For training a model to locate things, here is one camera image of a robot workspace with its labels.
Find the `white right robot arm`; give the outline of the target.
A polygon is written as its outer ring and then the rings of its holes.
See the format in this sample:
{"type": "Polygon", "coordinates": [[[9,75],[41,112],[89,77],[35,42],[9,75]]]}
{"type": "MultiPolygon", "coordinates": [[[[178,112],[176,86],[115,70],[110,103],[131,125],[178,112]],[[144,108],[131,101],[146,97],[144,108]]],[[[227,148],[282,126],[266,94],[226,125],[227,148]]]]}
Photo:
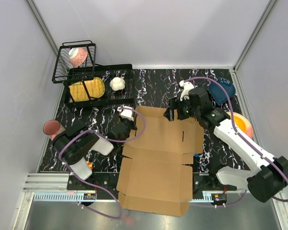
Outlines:
{"type": "Polygon", "coordinates": [[[209,186],[219,190],[224,185],[248,190],[258,201],[265,203],[288,186],[288,160],[276,158],[249,138],[229,114],[213,107],[203,88],[184,90],[181,97],[171,98],[164,117],[169,121],[194,118],[201,127],[210,129],[247,164],[248,170],[222,166],[208,178],[209,186]]]}

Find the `brown cardboard box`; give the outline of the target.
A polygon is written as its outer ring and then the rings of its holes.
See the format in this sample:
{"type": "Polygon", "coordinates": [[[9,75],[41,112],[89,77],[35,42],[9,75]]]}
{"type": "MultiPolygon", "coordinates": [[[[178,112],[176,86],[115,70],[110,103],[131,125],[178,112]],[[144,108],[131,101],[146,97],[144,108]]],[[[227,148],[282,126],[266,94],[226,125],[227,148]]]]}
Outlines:
{"type": "Polygon", "coordinates": [[[143,133],[123,146],[117,191],[124,209],[181,217],[192,200],[194,154],[204,130],[193,118],[168,121],[164,108],[138,106],[143,133]]]}

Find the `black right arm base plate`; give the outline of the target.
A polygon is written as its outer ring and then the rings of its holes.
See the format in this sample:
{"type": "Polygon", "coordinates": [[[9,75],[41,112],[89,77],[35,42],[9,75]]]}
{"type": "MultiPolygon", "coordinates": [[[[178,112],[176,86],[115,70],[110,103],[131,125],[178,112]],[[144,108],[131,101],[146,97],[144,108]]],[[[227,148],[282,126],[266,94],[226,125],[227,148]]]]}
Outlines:
{"type": "Polygon", "coordinates": [[[237,187],[232,185],[223,185],[216,177],[207,173],[193,173],[193,193],[199,191],[237,191],[237,187]]]}

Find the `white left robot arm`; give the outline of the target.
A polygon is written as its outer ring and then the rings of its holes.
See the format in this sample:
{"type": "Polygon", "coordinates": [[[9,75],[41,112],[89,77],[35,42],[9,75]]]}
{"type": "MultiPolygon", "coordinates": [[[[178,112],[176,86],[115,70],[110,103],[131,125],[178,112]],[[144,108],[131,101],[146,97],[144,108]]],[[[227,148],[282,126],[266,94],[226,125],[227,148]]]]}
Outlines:
{"type": "MultiPolygon", "coordinates": [[[[91,150],[96,151],[106,157],[117,154],[122,150],[121,140],[126,140],[130,136],[131,130],[136,130],[134,121],[121,118],[120,122],[108,131],[106,136],[117,142],[105,140],[95,133],[85,133],[75,142],[66,148],[61,158],[72,171],[78,176],[77,184],[84,190],[90,189],[94,185],[93,170],[85,160],[85,156],[91,150]]],[[[65,128],[59,121],[48,121],[44,127],[44,133],[51,139],[51,144],[57,153],[60,153],[64,147],[77,135],[87,131],[88,127],[77,125],[65,128]]]]}

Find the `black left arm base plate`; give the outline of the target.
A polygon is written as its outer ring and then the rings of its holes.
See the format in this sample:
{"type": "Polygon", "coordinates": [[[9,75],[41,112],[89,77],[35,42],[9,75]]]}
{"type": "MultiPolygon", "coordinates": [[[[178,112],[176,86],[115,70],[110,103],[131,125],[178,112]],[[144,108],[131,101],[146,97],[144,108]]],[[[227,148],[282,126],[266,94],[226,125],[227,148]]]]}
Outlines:
{"type": "MultiPolygon", "coordinates": [[[[116,191],[116,186],[119,178],[117,172],[93,172],[86,179],[87,182],[99,185],[107,190],[116,191]]],[[[94,188],[84,182],[79,181],[74,175],[70,175],[67,181],[67,190],[94,190],[94,188]]]]}

